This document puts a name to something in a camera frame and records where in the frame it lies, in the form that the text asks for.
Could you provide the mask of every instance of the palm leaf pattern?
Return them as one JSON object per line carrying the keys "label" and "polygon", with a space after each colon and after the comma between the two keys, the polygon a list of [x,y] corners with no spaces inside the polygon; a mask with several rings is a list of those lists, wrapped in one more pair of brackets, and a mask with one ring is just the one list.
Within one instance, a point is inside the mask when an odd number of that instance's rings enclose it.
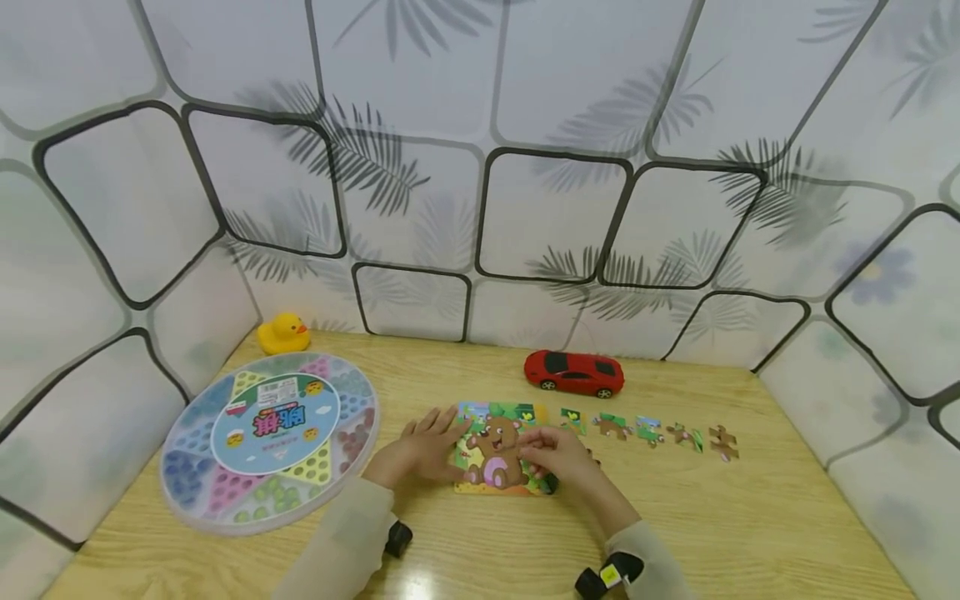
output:
{"label": "palm leaf pattern", "polygon": [[[756,150],[750,142],[744,142],[719,154],[721,160],[731,164],[752,167],[769,164],[778,156],[777,163],[767,169],[768,182],[750,220],[757,228],[774,230],[769,244],[796,248],[809,244],[825,229],[842,221],[841,212],[846,205],[841,202],[843,186],[817,185],[804,176],[833,178],[842,167],[837,161],[820,159],[799,146],[764,138],[758,140]],[[725,193],[732,193],[727,206],[740,218],[746,215],[760,189],[760,180],[751,173],[721,173],[711,181],[720,182]]]}
{"label": "palm leaf pattern", "polygon": [[426,267],[465,269],[473,255],[471,203],[449,195],[428,197],[414,222],[414,261]]}
{"label": "palm leaf pattern", "polygon": [[[690,320],[684,331],[684,342],[696,342],[705,334],[712,335],[715,331],[752,331],[756,328],[756,313],[751,310],[752,299],[735,294],[718,294],[711,296],[700,306],[700,310]],[[686,322],[689,313],[682,312],[673,316],[684,317]]]}
{"label": "palm leaf pattern", "polygon": [[[880,17],[870,26],[864,43],[881,55],[901,54],[906,43],[923,30],[927,16],[939,3],[940,0],[895,0],[887,3]],[[817,16],[813,23],[814,32],[797,40],[817,44],[839,37],[852,38],[878,4],[877,0],[834,0],[833,5],[814,10]]]}
{"label": "palm leaf pattern", "polygon": [[893,119],[916,98],[920,108],[929,108],[935,96],[960,77],[960,0],[952,0],[950,8],[938,6],[930,12],[925,29],[920,32],[903,59],[910,69],[894,79],[886,89],[907,81],[894,111]]}
{"label": "palm leaf pattern", "polygon": [[364,109],[351,105],[348,113],[334,98],[333,105],[324,109],[324,101],[303,82],[274,83],[271,92],[248,91],[243,100],[269,112],[297,114],[324,130],[329,147],[310,127],[271,125],[268,129],[278,142],[290,143],[288,157],[306,164],[310,173],[338,181],[344,192],[372,188],[367,210],[406,214],[414,188],[430,181],[418,174],[415,159],[403,162],[402,139],[388,131],[380,111],[370,104]]}
{"label": "palm leaf pattern", "polygon": [[[547,254],[537,260],[527,261],[534,276],[554,279],[585,279],[596,269],[600,249],[584,248],[578,254],[573,251],[558,252],[547,247]],[[634,285],[677,286],[682,285],[686,272],[677,264],[662,261],[654,271],[643,257],[611,252],[605,270],[607,279]],[[584,306],[585,310],[604,321],[626,321],[644,310],[656,311],[664,306],[672,308],[671,290],[637,289],[617,285],[544,283],[550,296],[557,302]]]}
{"label": "palm leaf pattern", "polygon": [[406,291],[403,303],[433,309],[443,319],[463,319],[467,287],[460,279],[430,273],[404,273],[400,276]]}
{"label": "palm leaf pattern", "polygon": [[[681,238],[667,244],[660,260],[680,265],[691,283],[706,281],[713,275],[725,247],[723,236],[716,231],[694,232],[689,242]],[[743,273],[743,262],[740,256],[731,250],[724,258],[712,287],[742,288],[747,282],[748,279]],[[698,302],[699,298],[695,295],[678,294],[673,299],[676,310],[670,313],[670,319],[676,324],[686,324]],[[756,316],[749,310],[749,306],[750,299],[743,296],[711,297],[697,311],[686,328],[684,338],[692,336],[689,340],[692,342],[713,329],[751,330],[756,326]]]}
{"label": "palm leaf pattern", "polygon": [[[654,142],[679,135],[684,126],[692,128],[694,120],[704,112],[713,112],[713,103],[692,88],[715,69],[718,60],[689,82],[691,56],[681,66],[674,92],[667,102],[660,124],[654,132]],[[615,87],[610,96],[595,102],[587,109],[564,121],[556,133],[547,136],[551,144],[563,146],[574,152],[600,150],[611,156],[637,157],[642,151],[641,141],[647,122],[653,114],[666,82],[669,63],[657,68],[648,68],[641,79],[627,79]],[[604,162],[540,159],[534,163],[534,173],[547,176],[547,184],[557,191],[583,187],[589,181],[603,183],[610,179],[619,167]]]}
{"label": "palm leaf pattern", "polygon": [[[713,276],[713,271],[716,270],[725,248],[723,236],[718,232],[694,231],[689,244],[683,239],[676,239],[667,244],[663,249],[660,262],[680,265],[686,273],[684,280],[690,285],[699,284]],[[724,287],[741,287],[746,282],[740,257],[730,252],[717,273],[715,284]]]}
{"label": "palm leaf pattern", "polygon": [[816,9],[820,17],[814,24],[816,33],[812,36],[798,37],[803,43],[823,43],[834,41],[859,31],[870,13],[876,8],[876,0],[842,0],[844,6],[829,6]]}
{"label": "palm leaf pattern", "polygon": [[[502,6],[520,4],[528,0],[481,0],[483,4]],[[478,27],[492,27],[493,21],[471,0],[371,0],[357,13],[340,33],[333,47],[336,47],[378,4],[386,4],[384,18],[387,28],[387,48],[390,59],[396,60],[396,48],[400,28],[410,41],[426,56],[430,46],[436,44],[446,51],[450,46],[443,30],[456,31],[466,36],[478,37]]]}
{"label": "palm leaf pattern", "polygon": [[[354,255],[362,256],[363,260],[370,262],[379,262],[383,259],[383,251],[370,246],[360,233],[349,234],[348,239],[350,250]],[[343,296],[344,300],[357,302],[356,290],[353,287],[353,274],[350,271],[352,266],[352,260],[318,261],[316,265],[317,276],[324,281],[331,291]],[[360,286],[360,293],[363,296],[364,308],[367,310],[374,310],[380,302],[412,303],[403,285],[403,280],[398,276],[398,271],[370,267],[363,269],[362,272],[363,285]]]}
{"label": "palm leaf pattern", "polygon": [[246,210],[225,209],[227,225],[234,236],[226,238],[235,263],[262,281],[283,283],[294,275],[316,275],[307,256],[289,252],[333,253],[339,241],[336,220],[323,204],[300,190],[266,202],[267,223],[260,223]]}

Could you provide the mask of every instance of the chinese checkers board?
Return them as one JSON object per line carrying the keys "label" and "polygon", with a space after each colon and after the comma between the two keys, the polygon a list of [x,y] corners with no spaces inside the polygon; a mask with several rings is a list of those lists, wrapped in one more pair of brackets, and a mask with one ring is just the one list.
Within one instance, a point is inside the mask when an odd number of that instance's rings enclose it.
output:
{"label": "chinese checkers board", "polygon": [[372,452],[376,394],[349,362],[315,352],[255,361],[213,382],[163,444],[167,504],[187,525],[248,536],[330,500]]}

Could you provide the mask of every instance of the hand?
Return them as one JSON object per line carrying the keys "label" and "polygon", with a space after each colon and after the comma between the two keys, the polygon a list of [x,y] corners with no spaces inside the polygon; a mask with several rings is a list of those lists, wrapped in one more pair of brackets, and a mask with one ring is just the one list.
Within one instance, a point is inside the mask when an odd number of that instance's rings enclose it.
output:
{"label": "hand", "polygon": [[456,417],[454,405],[442,414],[435,408],[422,420],[408,422],[398,440],[373,455],[364,479],[390,490],[411,473],[433,481],[462,481],[464,470],[448,460],[450,449],[470,429],[470,420],[454,422]]}
{"label": "hand", "polygon": [[516,442],[520,458],[530,463],[530,472],[538,479],[552,472],[561,481],[582,489],[602,475],[593,452],[569,429],[535,427],[521,433]]}
{"label": "hand", "polygon": [[600,470],[576,434],[568,429],[537,427],[520,434],[520,458],[535,476],[552,472],[581,495],[607,538],[640,520],[630,501]]}

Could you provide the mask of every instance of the cartoon bear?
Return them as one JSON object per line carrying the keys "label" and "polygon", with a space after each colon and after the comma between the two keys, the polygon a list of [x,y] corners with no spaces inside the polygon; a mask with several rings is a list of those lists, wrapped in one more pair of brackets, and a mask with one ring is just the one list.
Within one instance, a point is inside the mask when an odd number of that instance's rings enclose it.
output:
{"label": "cartoon bear", "polygon": [[603,435],[609,437],[610,434],[613,433],[618,440],[626,440],[628,435],[634,433],[633,428],[623,427],[609,419],[598,419],[594,417],[593,424],[600,425],[600,433]]}
{"label": "cartoon bear", "polygon": [[470,483],[486,483],[498,490],[505,490],[513,486],[525,486],[530,481],[530,476],[520,466],[520,449],[516,446],[520,426],[519,420],[487,415],[483,430],[467,440],[468,450],[480,448],[483,454],[483,464],[470,465],[467,471]]}

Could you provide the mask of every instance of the finger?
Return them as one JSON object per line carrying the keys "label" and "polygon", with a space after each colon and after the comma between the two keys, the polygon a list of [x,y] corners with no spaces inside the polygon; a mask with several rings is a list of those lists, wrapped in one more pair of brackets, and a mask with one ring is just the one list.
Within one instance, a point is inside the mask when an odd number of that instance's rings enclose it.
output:
{"label": "finger", "polygon": [[437,481],[458,482],[467,479],[467,472],[455,465],[444,465],[444,468],[437,473]]}
{"label": "finger", "polygon": [[440,409],[434,408],[429,413],[423,417],[423,420],[417,423],[417,427],[414,428],[415,433],[422,433],[433,426],[433,423],[437,421],[437,417],[440,415]]}
{"label": "finger", "polygon": [[463,420],[454,423],[449,429],[446,430],[446,433],[444,433],[446,442],[448,444],[456,444],[457,440],[467,434],[471,425],[473,425],[473,419],[470,417],[464,417]]}
{"label": "finger", "polygon": [[547,470],[553,470],[553,464],[557,460],[556,453],[552,449],[534,448],[531,445],[520,449],[520,458]]}
{"label": "finger", "polygon": [[450,424],[457,417],[457,405],[454,404],[450,408],[446,409],[442,415],[437,417],[437,420],[433,423],[433,426],[430,427],[432,433],[445,433],[447,429],[450,428]]}
{"label": "finger", "polygon": [[560,430],[554,427],[534,427],[521,433],[516,442],[520,445],[528,445],[534,440],[539,440],[543,445],[555,446],[559,432]]}

